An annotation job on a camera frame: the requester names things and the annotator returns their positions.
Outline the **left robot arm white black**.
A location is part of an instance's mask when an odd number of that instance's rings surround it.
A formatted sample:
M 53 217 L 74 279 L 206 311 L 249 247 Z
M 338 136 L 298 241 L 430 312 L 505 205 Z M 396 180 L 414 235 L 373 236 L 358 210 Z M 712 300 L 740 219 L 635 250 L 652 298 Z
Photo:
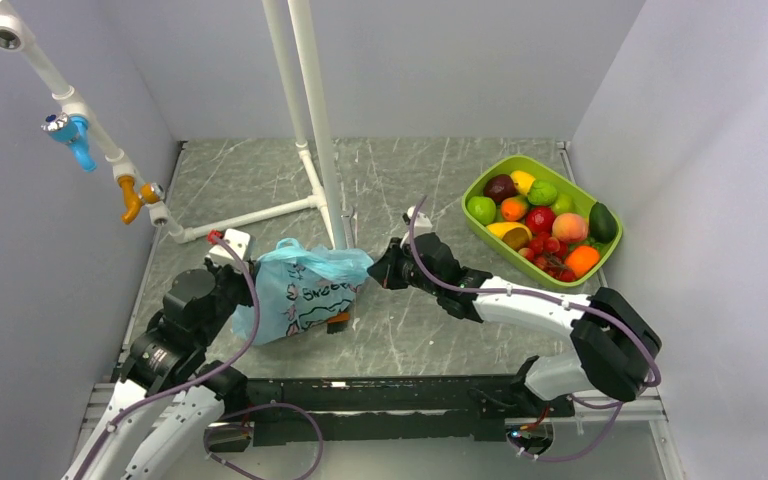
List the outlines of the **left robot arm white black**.
M 175 449 L 219 417 L 247 406 L 247 377 L 206 353 L 238 306 L 249 306 L 250 265 L 234 261 L 177 275 L 162 307 L 129 347 L 103 414 L 65 472 L 67 479 L 156 475 Z

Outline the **light blue plastic bag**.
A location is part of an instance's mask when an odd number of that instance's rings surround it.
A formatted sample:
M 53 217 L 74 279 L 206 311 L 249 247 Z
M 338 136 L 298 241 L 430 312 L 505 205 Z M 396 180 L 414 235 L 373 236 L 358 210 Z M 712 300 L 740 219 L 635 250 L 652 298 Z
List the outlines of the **light blue plastic bag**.
M 256 262 L 259 310 L 238 306 L 231 330 L 254 345 L 303 333 L 348 310 L 372 264 L 357 248 L 308 250 L 294 238 L 282 239 Z

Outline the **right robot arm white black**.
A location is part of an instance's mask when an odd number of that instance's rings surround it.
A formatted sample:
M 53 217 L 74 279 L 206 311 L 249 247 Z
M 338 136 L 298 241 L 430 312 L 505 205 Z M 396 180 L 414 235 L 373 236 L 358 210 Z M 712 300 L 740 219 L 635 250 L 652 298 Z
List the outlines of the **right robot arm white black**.
M 432 295 L 454 318 L 523 327 L 567 342 L 567 351 L 530 357 L 517 371 L 511 401 L 524 415 L 587 390 L 631 402 L 661 381 L 655 362 L 660 338 L 614 289 L 561 294 L 517 285 L 461 265 L 434 233 L 392 239 L 368 273 L 385 289 L 413 287 Z

